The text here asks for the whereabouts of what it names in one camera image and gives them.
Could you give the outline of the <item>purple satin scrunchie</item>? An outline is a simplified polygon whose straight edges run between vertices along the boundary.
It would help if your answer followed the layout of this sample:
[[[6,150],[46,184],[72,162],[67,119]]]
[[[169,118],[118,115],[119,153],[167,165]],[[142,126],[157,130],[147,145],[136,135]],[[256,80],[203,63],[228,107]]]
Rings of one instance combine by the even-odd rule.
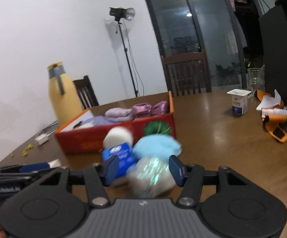
[[[132,114],[135,118],[149,117],[152,105],[149,103],[135,104],[132,107]]]
[[[150,109],[151,115],[162,115],[168,113],[168,102],[167,101],[161,101]]]

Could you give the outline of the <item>blue white packet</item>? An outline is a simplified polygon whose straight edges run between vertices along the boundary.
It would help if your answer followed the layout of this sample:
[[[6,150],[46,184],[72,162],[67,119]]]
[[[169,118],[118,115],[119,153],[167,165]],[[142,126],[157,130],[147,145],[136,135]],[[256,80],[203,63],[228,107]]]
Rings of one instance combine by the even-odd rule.
[[[103,161],[107,161],[111,156],[117,156],[119,158],[119,169],[116,173],[115,180],[112,182],[112,186],[117,187],[127,184],[127,170],[137,163],[132,147],[128,143],[123,143],[109,149],[104,149],[102,152]]]

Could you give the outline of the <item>iridescent mesh pouf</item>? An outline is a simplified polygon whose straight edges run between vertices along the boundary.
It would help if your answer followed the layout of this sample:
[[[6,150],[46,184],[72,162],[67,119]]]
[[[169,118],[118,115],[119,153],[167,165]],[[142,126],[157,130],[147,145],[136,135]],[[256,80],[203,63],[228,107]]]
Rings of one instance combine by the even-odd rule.
[[[138,198],[156,198],[174,188],[169,164],[156,156],[141,158],[126,173],[128,184]]]

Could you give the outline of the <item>light blue fluffy pouf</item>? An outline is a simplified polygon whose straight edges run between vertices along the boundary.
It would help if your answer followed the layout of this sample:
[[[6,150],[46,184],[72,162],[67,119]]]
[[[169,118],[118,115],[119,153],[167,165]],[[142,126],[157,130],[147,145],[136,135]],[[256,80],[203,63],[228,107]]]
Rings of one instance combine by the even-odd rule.
[[[152,134],[144,136],[133,147],[137,159],[148,156],[168,160],[170,156],[180,156],[182,145],[172,136],[166,134]]]

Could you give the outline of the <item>white power adapter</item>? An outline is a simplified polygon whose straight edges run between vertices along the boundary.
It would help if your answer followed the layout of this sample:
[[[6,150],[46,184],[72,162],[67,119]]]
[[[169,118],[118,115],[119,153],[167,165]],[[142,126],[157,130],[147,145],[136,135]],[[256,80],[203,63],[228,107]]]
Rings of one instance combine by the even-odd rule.
[[[36,146],[41,146],[46,142],[48,142],[48,140],[49,140],[49,134],[46,133],[40,134],[34,139]]]

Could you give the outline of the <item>lavender towel in box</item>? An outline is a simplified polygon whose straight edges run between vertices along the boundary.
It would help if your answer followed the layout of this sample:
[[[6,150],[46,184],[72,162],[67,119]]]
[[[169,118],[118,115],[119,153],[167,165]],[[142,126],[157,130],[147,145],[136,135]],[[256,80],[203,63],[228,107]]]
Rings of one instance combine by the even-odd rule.
[[[107,110],[104,116],[106,120],[114,123],[134,120],[133,110],[131,108],[114,107]]]

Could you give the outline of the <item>red cardboard box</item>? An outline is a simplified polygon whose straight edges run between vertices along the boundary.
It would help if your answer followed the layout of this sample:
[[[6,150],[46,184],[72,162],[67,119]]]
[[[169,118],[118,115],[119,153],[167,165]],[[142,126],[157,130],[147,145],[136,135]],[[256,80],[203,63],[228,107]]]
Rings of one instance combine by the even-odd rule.
[[[80,122],[96,116],[103,116],[111,108],[132,108],[134,105],[142,103],[151,105],[146,117],[136,117],[131,121],[111,125],[79,128],[77,130],[73,128]],[[97,153],[103,149],[103,141],[108,132],[117,126],[129,130],[134,142],[150,134],[167,134],[176,138],[172,93],[158,93],[87,108],[62,125],[55,132],[55,137],[65,154]]]

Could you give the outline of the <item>dark wooden chair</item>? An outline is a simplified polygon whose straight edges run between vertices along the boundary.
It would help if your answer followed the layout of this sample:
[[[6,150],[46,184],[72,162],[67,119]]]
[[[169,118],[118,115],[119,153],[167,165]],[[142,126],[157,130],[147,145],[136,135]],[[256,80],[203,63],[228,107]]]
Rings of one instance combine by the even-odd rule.
[[[85,75],[83,79],[74,80],[73,83],[84,110],[99,105],[88,75]]]
[[[174,97],[212,91],[205,50],[175,54],[161,60],[167,88]]]

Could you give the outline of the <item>yellow thermos jug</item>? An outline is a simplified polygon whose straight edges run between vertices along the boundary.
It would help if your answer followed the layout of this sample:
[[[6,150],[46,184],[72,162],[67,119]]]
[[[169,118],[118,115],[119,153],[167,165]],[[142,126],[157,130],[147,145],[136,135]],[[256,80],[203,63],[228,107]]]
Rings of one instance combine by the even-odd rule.
[[[62,62],[55,62],[48,68],[49,98],[60,126],[83,112],[73,81],[66,73]]]

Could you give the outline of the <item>white yogurt cup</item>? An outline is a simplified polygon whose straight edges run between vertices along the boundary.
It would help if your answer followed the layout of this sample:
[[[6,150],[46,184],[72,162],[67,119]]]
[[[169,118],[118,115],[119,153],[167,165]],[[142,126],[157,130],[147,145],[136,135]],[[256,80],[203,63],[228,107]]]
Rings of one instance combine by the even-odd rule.
[[[248,96],[251,91],[243,89],[233,89],[227,92],[232,99],[232,112],[234,115],[243,115],[248,111]]]

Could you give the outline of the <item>orange white tube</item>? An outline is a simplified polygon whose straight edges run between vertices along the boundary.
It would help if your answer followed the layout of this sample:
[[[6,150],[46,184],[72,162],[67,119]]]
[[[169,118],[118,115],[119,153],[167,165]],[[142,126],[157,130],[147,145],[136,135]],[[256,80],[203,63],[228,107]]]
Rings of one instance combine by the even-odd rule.
[[[287,123],[287,110],[280,108],[263,108],[261,118],[265,130],[278,142],[285,143],[287,134],[280,124]]]

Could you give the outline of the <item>crumpled white paper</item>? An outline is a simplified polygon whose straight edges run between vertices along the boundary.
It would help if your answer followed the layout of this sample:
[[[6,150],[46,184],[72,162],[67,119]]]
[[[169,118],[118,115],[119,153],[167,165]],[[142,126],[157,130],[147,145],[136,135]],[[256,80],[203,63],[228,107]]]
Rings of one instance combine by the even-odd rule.
[[[260,101],[260,104],[256,108],[257,111],[269,108],[284,108],[284,102],[276,89],[274,90],[274,96],[262,90],[256,90],[254,96]]]

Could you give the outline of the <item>clear glass cup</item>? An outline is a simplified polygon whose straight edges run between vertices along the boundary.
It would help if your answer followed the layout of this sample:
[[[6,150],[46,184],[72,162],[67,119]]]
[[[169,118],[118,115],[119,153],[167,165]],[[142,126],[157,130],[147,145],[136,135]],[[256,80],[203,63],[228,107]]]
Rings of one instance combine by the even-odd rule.
[[[251,89],[252,95],[257,90],[265,90],[265,80],[264,80],[264,70],[265,70],[265,65],[263,65],[260,68],[248,68],[247,73],[248,73],[248,83],[249,87]]]

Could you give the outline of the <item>sliding glass door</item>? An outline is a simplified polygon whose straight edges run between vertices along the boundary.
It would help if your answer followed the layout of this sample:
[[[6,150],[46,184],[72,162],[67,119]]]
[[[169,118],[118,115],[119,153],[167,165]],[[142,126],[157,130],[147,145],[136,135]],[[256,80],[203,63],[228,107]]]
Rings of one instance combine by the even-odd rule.
[[[162,57],[205,50],[212,91],[247,88],[263,64],[259,19],[275,0],[146,0]]]

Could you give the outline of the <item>studio light on stand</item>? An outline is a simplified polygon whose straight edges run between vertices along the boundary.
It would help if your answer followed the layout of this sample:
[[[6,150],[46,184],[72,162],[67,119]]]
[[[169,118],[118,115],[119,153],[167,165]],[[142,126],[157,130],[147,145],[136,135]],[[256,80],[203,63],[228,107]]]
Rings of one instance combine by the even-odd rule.
[[[131,45],[129,41],[129,35],[127,33],[127,28],[125,24],[122,22],[123,20],[128,22],[132,21],[135,17],[135,10],[134,8],[109,7],[109,15],[113,17],[114,20],[116,21],[116,33],[119,33],[121,37],[135,97],[139,97],[140,92],[137,80],[139,79],[139,76],[136,73],[135,74],[133,73],[133,69],[135,68],[135,62],[133,60],[133,56],[131,55],[131,48],[130,48]]]

